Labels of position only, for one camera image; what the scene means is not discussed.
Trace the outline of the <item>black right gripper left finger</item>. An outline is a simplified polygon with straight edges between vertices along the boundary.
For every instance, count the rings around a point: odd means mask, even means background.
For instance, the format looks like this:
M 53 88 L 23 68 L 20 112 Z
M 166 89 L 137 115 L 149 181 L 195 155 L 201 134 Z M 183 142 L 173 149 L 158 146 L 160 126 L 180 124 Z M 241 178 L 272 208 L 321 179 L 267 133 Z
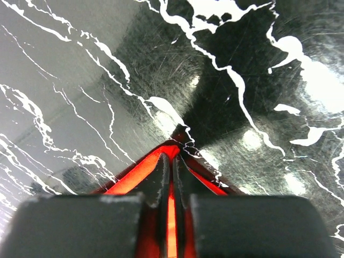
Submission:
M 40 195 L 23 202 L 1 257 L 166 257 L 169 159 L 125 195 Z

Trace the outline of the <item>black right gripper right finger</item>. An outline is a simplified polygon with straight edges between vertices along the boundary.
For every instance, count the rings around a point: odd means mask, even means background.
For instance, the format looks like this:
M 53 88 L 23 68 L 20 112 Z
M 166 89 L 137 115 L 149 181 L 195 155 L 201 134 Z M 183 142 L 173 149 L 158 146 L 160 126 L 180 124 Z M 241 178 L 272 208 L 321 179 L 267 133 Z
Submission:
M 311 202 L 220 193 L 181 157 L 172 163 L 178 257 L 337 257 Z

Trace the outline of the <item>red t shirt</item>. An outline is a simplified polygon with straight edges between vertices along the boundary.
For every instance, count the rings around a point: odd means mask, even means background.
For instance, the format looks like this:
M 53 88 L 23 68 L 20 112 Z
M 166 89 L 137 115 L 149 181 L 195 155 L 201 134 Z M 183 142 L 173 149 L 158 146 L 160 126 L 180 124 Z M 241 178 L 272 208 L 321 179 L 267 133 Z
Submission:
M 134 257 L 229 257 L 220 213 L 210 197 L 233 190 L 182 147 L 184 133 L 155 147 L 98 190 L 100 194 L 143 193 L 147 207 L 133 250 Z

